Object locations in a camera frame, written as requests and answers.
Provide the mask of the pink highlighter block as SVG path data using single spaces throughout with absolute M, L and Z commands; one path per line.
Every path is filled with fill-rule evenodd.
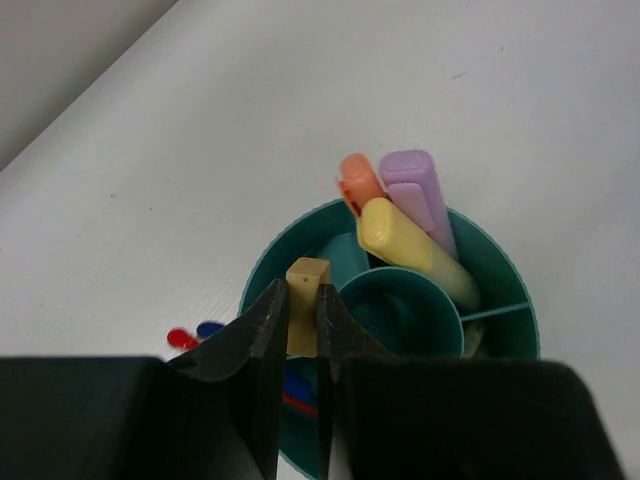
M 448 255 L 458 260 L 432 156 L 423 150 L 392 152 L 382 158 L 378 171 L 391 201 Z

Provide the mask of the orange capped marker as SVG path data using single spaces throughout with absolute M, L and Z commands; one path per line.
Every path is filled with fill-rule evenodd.
M 339 165 L 339 173 L 338 189 L 356 218 L 371 199 L 388 197 L 368 158 L 361 153 L 345 157 Z

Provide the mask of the blue ballpoint pen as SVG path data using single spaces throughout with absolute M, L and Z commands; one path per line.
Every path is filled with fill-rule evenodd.
M 214 321 L 204 321 L 196 327 L 196 336 L 200 340 L 206 340 L 218 333 L 225 327 L 223 323 Z

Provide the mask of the small tan eraser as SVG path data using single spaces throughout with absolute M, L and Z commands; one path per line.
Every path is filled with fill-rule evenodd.
M 306 358 L 317 355 L 316 296 L 319 287 L 329 280 L 330 262 L 326 259 L 300 257 L 287 270 L 289 355 Z

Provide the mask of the red ballpoint pen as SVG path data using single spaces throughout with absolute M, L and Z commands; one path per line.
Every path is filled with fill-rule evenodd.
M 167 344 L 176 350 L 189 351 L 196 348 L 200 341 L 188 330 L 173 328 L 166 335 Z

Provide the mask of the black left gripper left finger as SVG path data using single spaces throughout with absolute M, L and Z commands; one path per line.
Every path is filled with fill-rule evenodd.
M 216 479 L 274 479 L 288 338 L 288 284 L 280 279 L 241 316 L 168 365 L 198 396 L 188 434 Z

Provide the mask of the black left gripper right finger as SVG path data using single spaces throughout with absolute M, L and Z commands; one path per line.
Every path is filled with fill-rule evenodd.
M 317 326 L 319 477 L 351 479 L 348 363 L 360 357 L 389 356 L 348 312 L 336 287 L 320 286 Z

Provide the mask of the yellow highlighter block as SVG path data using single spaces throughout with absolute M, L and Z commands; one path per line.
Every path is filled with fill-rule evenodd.
M 480 290 L 471 274 L 390 200 L 376 197 L 362 207 L 356 235 L 368 253 L 425 275 L 462 309 L 479 309 Z

